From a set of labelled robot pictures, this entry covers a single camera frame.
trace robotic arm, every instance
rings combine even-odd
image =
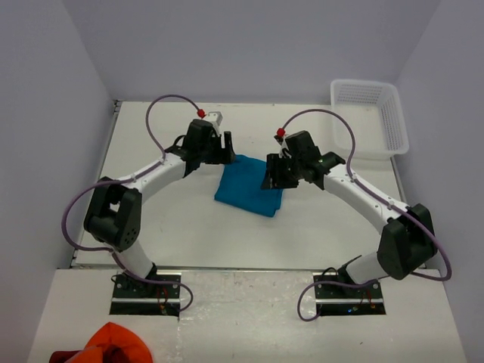
[[[235,160],[230,132],[223,133],[222,145],[221,122],[220,112],[208,113],[204,119],[194,119],[187,135],[183,136],[182,145],[174,143],[166,149],[165,160],[155,160],[121,178],[131,179],[129,183],[95,189],[84,229],[96,240],[108,244],[135,275],[150,278],[157,272],[138,241],[142,204],[167,185],[191,174],[201,163],[227,164]]]
[[[311,135],[301,131],[286,137],[276,136],[279,154],[267,156],[267,170],[262,188],[296,188],[299,180],[315,184],[343,199],[364,216],[380,234],[378,250],[357,256],[338,269],[339,279],[348,284],[390,276],[405,278],[437,253],[433,242],[410,220],[386,204],[374,199],[349,175],[346,161],[333,152],[321,155]],[[358,176],[358,180],[390,205],[407,211],[433,233],[430,212],[421,204],[413,207],[395,200]]]

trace blue cloth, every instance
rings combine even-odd
[[[237,155],[225,165],[215,200],[261,216],[274,217],[281,208],[282,189],[262,190],[265,161]]]

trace dark red object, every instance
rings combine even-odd
[[[276,135],[277,135],[279,138],[282,138],[284,135],[286,135],[286,130],[284,130],[284,129],[279,129],[279,130],[276,132]]]
[[[206,116],[206,113],[201,108],[197,111],[197,115],[202,119]]]

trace gray wall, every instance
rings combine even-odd
[[[433,213],[454,266],[445,284],[469,361],[484,361],[484,2],[443,0],[398,80],[410,151],[405,193]],[[441,266],[440,259],[434,261]]]
[[[21,362],[72,256],[62,209],[96,176],[112,102],[60,1],[3,1],[0,49],[0,360]]]
[[[312,102],[395,82],[439,0],[64,0],[111,94]]]

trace white plastic bin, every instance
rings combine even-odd
[[[348,121],[355,133],[355,157],[385,160],[408,151],[402,105],[394,85],[335,79],[331,83],[331,107]],[[338,119],[333,123],[333,137],[338,152],[347,157],[351,139]]]

